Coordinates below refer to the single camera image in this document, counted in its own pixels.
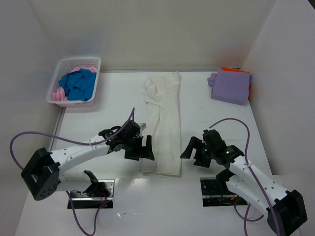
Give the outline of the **white t shirt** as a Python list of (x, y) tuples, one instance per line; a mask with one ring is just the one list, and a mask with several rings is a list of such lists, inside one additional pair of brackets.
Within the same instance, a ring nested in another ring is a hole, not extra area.
[(181, 176), (181, 123), (179, 72), (149, 75), (145, 83), (146, 129), (152, 137), (154, 161), (144, 159), (145, 176)]

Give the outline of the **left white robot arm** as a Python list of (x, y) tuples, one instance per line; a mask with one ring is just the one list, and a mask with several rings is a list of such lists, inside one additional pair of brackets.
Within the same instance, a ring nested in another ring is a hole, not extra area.
[(51, 196), (56, 191), (78, 191), (88, 197), (108, 197), (104, 182), (98, 180), (90, 170), (84, 170), (81, 177), (65, 177), (68, 170), (120, 150), (124, 158), (138, 161), (141, 158), (154, 160), (152, 137), (143, 137), (145, 124), (128, 120), (123, 126), (114, 126), (100, 131), (96, 136), (82, 143), (60, 150), (38, 149), (21, 177), (36, 201)]

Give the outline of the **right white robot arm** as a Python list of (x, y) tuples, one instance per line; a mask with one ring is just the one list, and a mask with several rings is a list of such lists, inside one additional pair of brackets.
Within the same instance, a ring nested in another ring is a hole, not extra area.
[(191, 137), (182, 159), (191, 158), (195, 150), (194, 165), (208, 168), (212, 160), (224, 166), (216, 179), (225, 191), (232, 192), (255, 207), (274, 233), (289, 236), (307, 220), (302, 195), (278, 185), (235, 145), (227, 146), (216, 130), (204, 130), (203, 138)]

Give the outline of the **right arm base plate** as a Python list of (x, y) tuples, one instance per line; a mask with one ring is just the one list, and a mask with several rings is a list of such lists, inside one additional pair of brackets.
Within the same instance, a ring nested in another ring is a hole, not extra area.
[(227, 190), (226, 186), (214, 177), (201, 178), (200, 185), (203, 207), (227, 207), (234, 204), (246, 206), (248, 204), (244, 199)]

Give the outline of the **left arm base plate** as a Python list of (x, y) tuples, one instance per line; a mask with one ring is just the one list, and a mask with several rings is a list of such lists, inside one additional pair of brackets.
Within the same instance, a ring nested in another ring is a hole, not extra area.
[(104, 209), (113, 208), (115, 180), (100, 180), (103, 187), (92, 195), (82, 191), (70, 191), (75, 209), (98, 209), (102, 204)]

